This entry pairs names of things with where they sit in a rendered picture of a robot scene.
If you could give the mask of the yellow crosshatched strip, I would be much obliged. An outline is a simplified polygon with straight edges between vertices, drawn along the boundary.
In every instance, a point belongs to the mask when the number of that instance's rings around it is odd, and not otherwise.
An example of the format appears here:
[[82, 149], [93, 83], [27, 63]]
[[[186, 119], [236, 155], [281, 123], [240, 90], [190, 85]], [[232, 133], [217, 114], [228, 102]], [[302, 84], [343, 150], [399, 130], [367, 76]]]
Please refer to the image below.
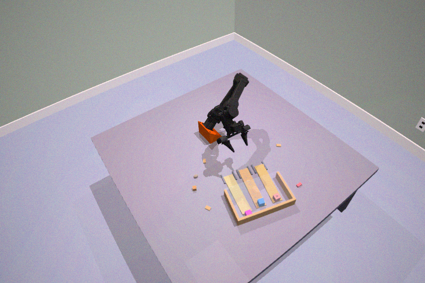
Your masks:
[[257, 171], [257, 173], [258, 173], [259, 176], [263, 176], [263, 175], [268, 174], [268, 172], [267, 172], [267, 170], [266, 170], [266, 168], [265, 168], [265, 166], [263, 164], [254, 166], [254, 168]]

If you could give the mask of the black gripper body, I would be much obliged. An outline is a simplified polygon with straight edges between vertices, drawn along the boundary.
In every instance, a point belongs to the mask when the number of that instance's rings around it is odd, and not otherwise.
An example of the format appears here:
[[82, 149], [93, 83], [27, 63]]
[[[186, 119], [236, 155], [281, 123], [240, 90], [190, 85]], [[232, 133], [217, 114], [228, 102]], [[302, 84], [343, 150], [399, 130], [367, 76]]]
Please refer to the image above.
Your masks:
[[249, 129], [251, 129], [251, 127], [249, 125], [246, 125], [246, 126], [242, 127], [242, 130], [241, 131], [237, 131], [236, 133], [234, 133], [234, 132], [230, 132], [229, 133], [229, 131], [228, 131], [228, 123], [232, 124], [233, 123], [233, 120], [231, 120], [231, 121], [223, 124], [223, 128], [225, 128], [225, 130], [227, 132], [227, 136], [224, 135], [224, 136], [218, 138], [217, 139], [217, 143], [218, 144], [224, 143], [224, 142], [228, 141], [228, 138], [230, 138], [232, 136], [235, 136], [235, 135], [237, 135], [239, 133], [243, 134], [243, 133], [247, 132]]

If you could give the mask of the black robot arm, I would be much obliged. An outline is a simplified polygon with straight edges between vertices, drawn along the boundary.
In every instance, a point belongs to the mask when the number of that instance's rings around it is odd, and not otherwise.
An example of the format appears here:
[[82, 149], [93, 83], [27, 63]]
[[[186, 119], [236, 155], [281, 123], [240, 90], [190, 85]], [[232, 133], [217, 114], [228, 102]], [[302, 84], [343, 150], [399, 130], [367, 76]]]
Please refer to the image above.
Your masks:
[[[202, 123], [205, 128], [213, 131], [216, 123], [219, 124], [222, 122], [222, 124], [225, 124], [239, 115], [239, 98], [244, 87], [246, 87], [248, 83], [248, 78], [243, 74], [237, 73], [235, 75], [233, 86], [230, 88], [222, 102], [209, 111], [207, 120]], [[238, 123], [236, 123], [236, 121], [233, 121], [232, 124], [228, 123], [229, 133], [241, 131], [242, 127], [244, 127], [242, 120], [238, 121]]]

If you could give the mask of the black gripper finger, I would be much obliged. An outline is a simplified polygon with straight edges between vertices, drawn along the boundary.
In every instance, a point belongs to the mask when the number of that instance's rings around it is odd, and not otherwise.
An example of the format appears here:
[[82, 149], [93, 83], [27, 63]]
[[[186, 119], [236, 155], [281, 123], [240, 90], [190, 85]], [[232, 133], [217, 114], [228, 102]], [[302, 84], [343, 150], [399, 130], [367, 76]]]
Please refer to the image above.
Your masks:
[[225, 146], [227, 146], [232, 152], [235, 152], [234, 151], [234, 149], [233, 149], [233, 147], [231, 146], [231, 144], [230, 144], [230, 140], [228, 140], [228, 141], [225, 141], [224, 143], [222, 143], [222, 144], [224, 144]]
[[[249, 132], [249, 131], [247, 131], [247, 132]], [[241, 134], [241, 136], [242, 136], [242, 138], [243, 138], [243, 140], [244, 140], [244, 142], [245, 142], [246, 146], [248, 146], [248, 142], [247, 142], [247, 132], [245, 132], [245, 133]]]

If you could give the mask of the pale yellow flat strip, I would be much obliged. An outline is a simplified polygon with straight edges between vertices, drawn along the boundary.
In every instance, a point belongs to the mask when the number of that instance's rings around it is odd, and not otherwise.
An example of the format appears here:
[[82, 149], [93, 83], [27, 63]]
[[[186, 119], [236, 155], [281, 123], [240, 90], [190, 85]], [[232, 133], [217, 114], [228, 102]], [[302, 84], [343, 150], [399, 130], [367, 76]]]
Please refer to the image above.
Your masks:
[[238, 184], [237, 181], [235, 180], [233, 174], [230, 174], [230, 175], [225, 176], [223, 178], [226, 181], [228, 187]]

